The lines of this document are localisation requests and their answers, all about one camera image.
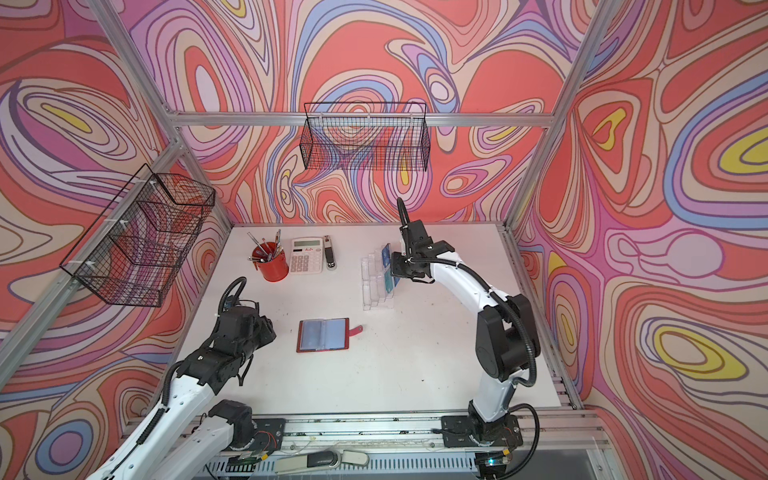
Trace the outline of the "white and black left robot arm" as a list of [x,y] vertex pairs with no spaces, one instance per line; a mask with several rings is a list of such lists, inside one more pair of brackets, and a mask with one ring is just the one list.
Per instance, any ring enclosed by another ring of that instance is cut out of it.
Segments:
[[242,385],[255,352],[276,339],[259,304],[241,301],[246,284],[240,276],[228,285],[211,334],[169,368],[158,402],[91,479],[191,479],[223,450],[253,444],[251,407],[211,404],[231,380]]

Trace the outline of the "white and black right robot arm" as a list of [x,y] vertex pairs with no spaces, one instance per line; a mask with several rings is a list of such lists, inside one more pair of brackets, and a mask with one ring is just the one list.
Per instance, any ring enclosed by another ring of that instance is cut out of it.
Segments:
[[541,354],[532,305],[523,294],[511,296],[469,267],[446,241],[435,241],[422,221],[412,220],[397,200],[403,250],[391,254],[395,277],[445,287],[476,318],[474,351],[484,372],[468,413],[444,421],[444,441],[466,438],[479,446],[499,441],[511,428],[511,401],[520,387],[538,380]]

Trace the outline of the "red leather card holder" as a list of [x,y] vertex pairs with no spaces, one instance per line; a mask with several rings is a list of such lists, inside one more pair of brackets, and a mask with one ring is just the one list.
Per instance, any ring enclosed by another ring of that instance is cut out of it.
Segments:
[[302,320],[299,323],[296,352],[347,350],[350,339],[363,331],[362,325],[351,327],[348,318]]

